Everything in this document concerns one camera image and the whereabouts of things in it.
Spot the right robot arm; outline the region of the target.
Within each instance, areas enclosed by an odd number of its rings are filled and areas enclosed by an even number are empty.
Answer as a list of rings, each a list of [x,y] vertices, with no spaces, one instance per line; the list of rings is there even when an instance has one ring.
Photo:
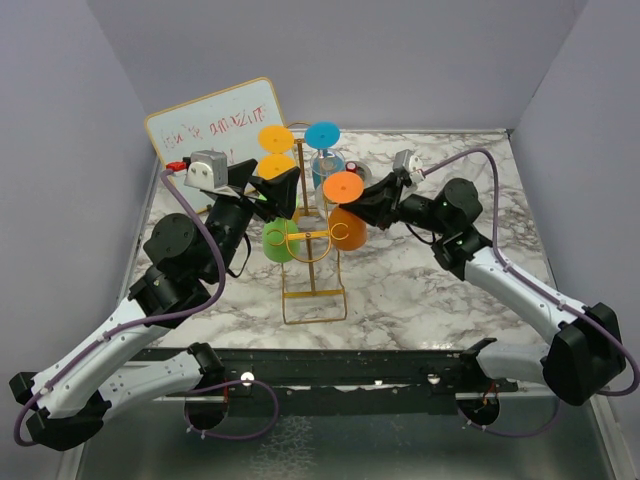
[[[454,178],[433,199],[402,196],[402,189],[391,173],[343,208],[379,229],[400,222],[434,233],[431,249],[442,269],[490,294],[544,340],[486,341],[459,367],[467,389],[481,391],[494,379],[520,380],[545,385],[565,403],[580,406],[624,371],[615,312],[565,296],[508,260],[474,226],[482,206],[472,182]]]

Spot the frosted clear tumbler glass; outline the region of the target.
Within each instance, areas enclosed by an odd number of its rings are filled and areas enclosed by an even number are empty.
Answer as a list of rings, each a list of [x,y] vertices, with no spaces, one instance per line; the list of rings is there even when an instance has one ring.
[[[325,181],[333,174],[345,170],[344,157],[335,149],[318,150],[311,158],[314,199],[318,214],[327,219],[335,207],[335,203],[325,198],[323,187]]]

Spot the blue plastic wine glass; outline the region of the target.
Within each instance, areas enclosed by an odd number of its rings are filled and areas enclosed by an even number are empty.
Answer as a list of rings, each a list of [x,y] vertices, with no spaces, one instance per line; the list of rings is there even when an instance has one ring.
[[[332,122],[317,122],[305,131],[306,144],[315,150],[310,160],[315,188],[321,186],[330,175],[345,169],[344,157],[334,149],[340,137],[339,127]]]

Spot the yellow plastic wine glass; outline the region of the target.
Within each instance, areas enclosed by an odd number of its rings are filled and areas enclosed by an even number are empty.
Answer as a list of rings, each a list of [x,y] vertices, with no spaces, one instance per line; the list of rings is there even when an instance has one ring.
[[[296,162],[288,155],[271,153],[258,162],[257,175],[265,180],[271,180],[295,166]]]
[[[282,154],[293,148],[293,133],[282,125],[265,126],[258,134],[260,146],[269,153]]]

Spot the green plastic wine glass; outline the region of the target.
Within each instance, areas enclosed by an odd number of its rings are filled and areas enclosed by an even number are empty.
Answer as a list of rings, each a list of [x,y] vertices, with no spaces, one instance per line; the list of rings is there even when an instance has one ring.
[[[297,217],[285,219],[278,217],[264,225],[262,247],[264,255],[275,263],[287,263],[299,254],[299,240],[285,240],[286,234],[298,233]]]

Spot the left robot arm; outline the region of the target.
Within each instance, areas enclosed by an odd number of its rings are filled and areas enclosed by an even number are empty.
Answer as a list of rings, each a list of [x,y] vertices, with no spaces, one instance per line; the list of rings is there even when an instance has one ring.
[[[125,372],[124,366],[220,299],[253,218],[270,222],[293,216],[300,169],[290,167],[264,179],[256,175],[256,166],[252,159],[228,165],[223,155],[202,151],[165,167],[164,184],[177,172],[192,179],[198,168],[204,169],[203,191],[214,198],[208,217],[201,219],[189,205],[164,217],[144,246],[151,266],[108,318],[49,368],[20,372],[10,380],[21,405],[13,427],[16,444],[66,451],[130,406],[232,386],[223,363],[205,343],[139,370]]]

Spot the orange plastic wine glass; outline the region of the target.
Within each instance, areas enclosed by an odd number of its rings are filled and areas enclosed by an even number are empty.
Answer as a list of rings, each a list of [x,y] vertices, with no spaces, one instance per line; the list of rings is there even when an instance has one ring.
[[[364,192],[364,181],[355,173],[341,171],[331,174],[323,184],[323,195],[334,205],[328,217],[333,244],[343,251],[354,251],[367,241],[366,223],[346,210],[346,205]]]

